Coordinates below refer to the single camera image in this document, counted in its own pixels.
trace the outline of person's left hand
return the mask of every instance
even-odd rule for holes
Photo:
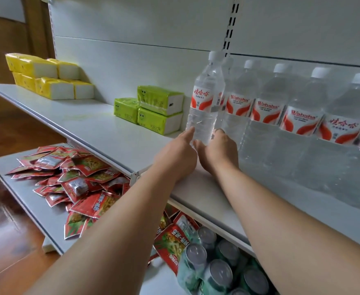
[[[191,174],[197,166],[198,159],[197,152],[190,145],[194,132],[195,128],[191,127],[168,143],[155,156],[153,166],[163,168],[163,171],[170,173],[175,181]]]

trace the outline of forearm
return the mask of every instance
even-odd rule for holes
[[[280,292],[360,294],[360,245],[233,166],[217,170],[217,180]]]
[[[137,294],[174,183],[167,170],[150,168],[30,294]]]

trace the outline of plastic water bottle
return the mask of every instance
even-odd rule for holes
[[[242,167],[262,167],[276,126],[291,95],[288,73],[291,66],[279,63],[274,68],[274,77],[261,89],[251,111],[250,124],[246,127],[239,149]]]
[[[360,133],[360,74],[355,74],[347,91],[329,103],[324,113],[317,139],[302,155],[293,177],[308,188],[331,193],[335,178],[349,165]]]
[[[222,117],[221,128],[240,146],[246,124],[249,121],[254,100],[258,97],[260,83],[255,73],[261,62],[247,60],[240,77],[233,79],[231,84],[225,86],[224,95],[227,95],[227,104]]]
[[[228,89],[230,88],[233,80],[232,65],[233,58],[230,56],[226,56],[221,65],[222,74],[225,81],[225,90],[221,97],[220,108],[218,110],[217,121],[215,122],[214,128],[221,128],[222,118],[225,113],[225,107],[228,99]]]
[[[214,124],[217,119],[225,81],[222,75],[221,62],[224,53],[211,51],[209,64],[197,79],[191,98],[187,129],[195,126],[195,140],[201,140],[207,145],[212,138]]]
[[[272,174],[288,176],[307,150],[328,103],[325,77],[329,68],[316,67],[304,89],[288,103],[265,165]]]

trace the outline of green tissue pack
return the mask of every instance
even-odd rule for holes
[[[183,113],[163,116],[158,113],[139,108],[138,124],[156,133],[165,135],[180,129]]]
[[[142,108],[170,116],[183,111],[184,93],[157,86],[138,86],[138,101]]]
[[[136,98],[116,98],[114,100],[114,114],[117,117],[138,123],[139,104]]]

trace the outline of hand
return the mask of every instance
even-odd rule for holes
[[[222,129],[214,132],[214,138],[208,146],[194,140],[202,167],[217,179],[217,171],[228,167],[239,168],[236,143]]]
[[[197,152],[190,145],[194,132],[195,127],[191,127],[168,143],[154,158],[153,166],[173,176],[175,181],[191,174],[198,159]]]

